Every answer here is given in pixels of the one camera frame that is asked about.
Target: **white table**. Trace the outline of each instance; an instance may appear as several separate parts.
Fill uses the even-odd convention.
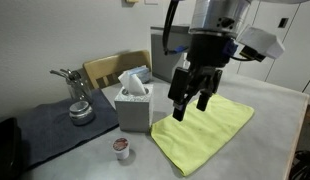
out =
[[[155,79],[154,121],[171,114],[169,84]],[[120,89],[103,89],[112,105]],[[215,156],[185,179],[280,180],[286,179],[293,160],[309,96],[250,78],[224,74],[218,93],[255,109],[253,118]],[[130,157],[118,161],[112,142],[130,140]],[[183,179],[152,138],[125,133],[119,128],[63,154],[22,179]]]

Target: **wooden chair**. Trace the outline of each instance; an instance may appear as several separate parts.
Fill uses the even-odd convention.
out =
[[[150,56],[147,50],[129,52],[105,57],[83,64],[94,87],[100,88],[98,79],[103,79],[104,87],[118,83],[118,76],[125,70],[146,65],[151,71]]]

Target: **gray cloth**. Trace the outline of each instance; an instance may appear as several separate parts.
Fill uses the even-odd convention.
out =
[[[22,131],[25,169],[33,168],[62,153],[118,127],[117,113],[100,90],[92,92],[95,118],[84,126],[74,126],[66,99],[39,105],[18,118]]]

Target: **yellow cloth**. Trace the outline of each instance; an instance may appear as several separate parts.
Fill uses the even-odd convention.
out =
[[[172,115],[152,125],[151,136],[166,156],[188,176],[222,148],[254,114],[254,109],[213,95],[206,111],[187,106],[184,120]]]

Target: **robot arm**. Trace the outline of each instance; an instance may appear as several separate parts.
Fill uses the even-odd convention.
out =
[[[171,0],[167,12],[163,34],[165,54],[176,54],[188,49],[188,69],[176,68],[168,97],[174,101],[173,117],[183,120],[186,106],[198,92],[201,93],[197,108],[205,111],[209,98],[216,93],[223,68],[229,60],[262,61],[265,57],[278,58],[284,52],[284,46],[276,36],[253,27],[239,32],[244,25],[252,0],[197,0],[189,33],[192,35],[190,47],[167,48],[170,25],[179,0]],[[262,0],[265,2],[294,4],[308,0]],[[245,45],[241,55],[234,54],[239,43]]]

